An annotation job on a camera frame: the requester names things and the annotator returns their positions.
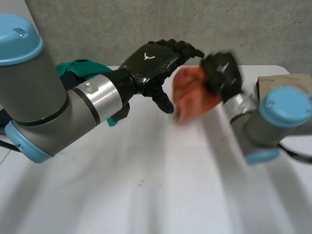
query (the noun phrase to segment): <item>teal fabric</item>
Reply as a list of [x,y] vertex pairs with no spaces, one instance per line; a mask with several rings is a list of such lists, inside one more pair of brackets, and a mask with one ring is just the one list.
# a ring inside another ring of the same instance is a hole
[[[98,74],[112,71],[109,67],[103,64],[92,62],[87,59],[76,59],[71,62],[62,62],[57,65],[56,70],[59,76],[63,75],[65,72],[73,72],[76,76],[84,78],[85,80],[89,80]],[[112,118],[107,119],[107,123],[110,127],[117,124]]]

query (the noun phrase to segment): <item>silver metal ring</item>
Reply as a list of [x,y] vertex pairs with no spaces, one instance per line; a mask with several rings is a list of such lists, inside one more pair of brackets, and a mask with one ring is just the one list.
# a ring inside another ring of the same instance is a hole
[[236,116],[255,110],[255,105],[245,94],[238,94],[230,98],[223,107],[230,121]]
[[121,110],[122,100],[117,88],[104,75],[97,75],[77,86],[94,105],[101,122]]

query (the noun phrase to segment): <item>white tabletop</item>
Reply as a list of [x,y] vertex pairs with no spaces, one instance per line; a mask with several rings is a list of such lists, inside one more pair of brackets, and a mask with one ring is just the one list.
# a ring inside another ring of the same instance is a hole
[[[288,74],[241,70],[249,91],[258,76]],[[245,165],[221,105],[183,126],[149,98],[130,105],[116,126],[102,123],[43,164],[10,152],[0,165],[0,233],[311,233],[311,166],[286,155]],[[284,143],[312,152],[307,141]]]

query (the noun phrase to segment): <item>white logo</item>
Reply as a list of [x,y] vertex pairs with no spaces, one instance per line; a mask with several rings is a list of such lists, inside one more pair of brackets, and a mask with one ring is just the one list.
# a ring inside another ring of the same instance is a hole
[[148,57],[148,56],[146,55],[146,53],[144,53],[144,60],[147,60],[147,59],[154,59],[154,58],[156,58],[156,57],[155,57],[155,56]]
[[224,67],[222,67],[221,65],[218,66],[218,68],[216,69],[218,72],[222,72],[224,73],[225,69],[228,67],[229,63],[227,63]]

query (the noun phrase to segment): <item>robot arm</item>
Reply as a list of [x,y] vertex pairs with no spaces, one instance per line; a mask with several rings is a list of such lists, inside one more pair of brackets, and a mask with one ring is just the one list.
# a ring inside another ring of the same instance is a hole
[[12,117],[5,132],[29,159],[42,163],[116,114],[134,94],[172,113],[165,78],[204,54],[183,41],[149,42],[116,71],[65,91],[34,25],[0,14],[0,103]]
[[202,62],[207,88],[221,96],[225,112],[249,164],[279,156],[279,143],[289,135],[312,135],[312,101],[301,91],[281,87],[258,106],[242,91],[242,78],[231,53],[210,55]]

